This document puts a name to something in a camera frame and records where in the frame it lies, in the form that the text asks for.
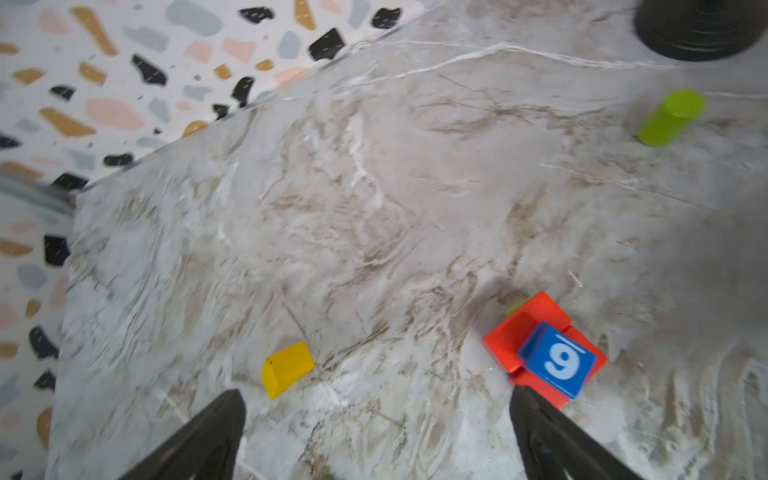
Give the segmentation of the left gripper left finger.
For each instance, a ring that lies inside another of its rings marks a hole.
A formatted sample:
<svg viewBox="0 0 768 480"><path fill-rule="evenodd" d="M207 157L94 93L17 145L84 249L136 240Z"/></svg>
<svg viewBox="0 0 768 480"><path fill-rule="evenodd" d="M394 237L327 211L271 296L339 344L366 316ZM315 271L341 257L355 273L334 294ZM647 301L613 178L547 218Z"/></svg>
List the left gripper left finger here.
<svg viewBox="0 0 768 480"><path fill-rule="evenodd" d="M241 393L227 390L121 479L231 479L245 419Z"/></svg>

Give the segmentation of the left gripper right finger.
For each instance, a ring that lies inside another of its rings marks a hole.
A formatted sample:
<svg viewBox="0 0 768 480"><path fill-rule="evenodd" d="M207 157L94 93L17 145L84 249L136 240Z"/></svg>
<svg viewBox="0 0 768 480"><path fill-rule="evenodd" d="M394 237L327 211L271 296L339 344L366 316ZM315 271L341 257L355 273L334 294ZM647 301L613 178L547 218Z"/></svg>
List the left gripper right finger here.
<svg viewBox="0 0 768 480"><path fill-rule="evenodd" d="M509 412L529 479L640 480L532 388L513 389Z"/></svg>

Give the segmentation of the lime green long block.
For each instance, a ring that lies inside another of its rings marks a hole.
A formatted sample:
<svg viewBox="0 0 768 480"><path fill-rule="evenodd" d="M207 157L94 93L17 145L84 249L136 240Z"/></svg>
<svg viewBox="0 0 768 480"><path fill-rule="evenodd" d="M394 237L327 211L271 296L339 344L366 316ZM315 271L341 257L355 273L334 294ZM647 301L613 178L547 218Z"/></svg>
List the lime green long block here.
<svg viewBox="0 0 768 480"><path fill-rule="evenodd" d="M528 301L529 301L529 299L528 299L528 298L526 298L525 300L521 301L521 302L520 302L520 303L518 303L517 305L514 305L513 307L510 307L510 308L508 308L508 309L507 309L507 310L504 312L504 316L505 316L505 317L509 317L509 316L513 315L513 314L514 314L514 313L515 313L517 310L519 310L520 308L522 308L522 307L523 307L523 306L524 306L524 305L525 305L525 304L526 304Z"/></svg>

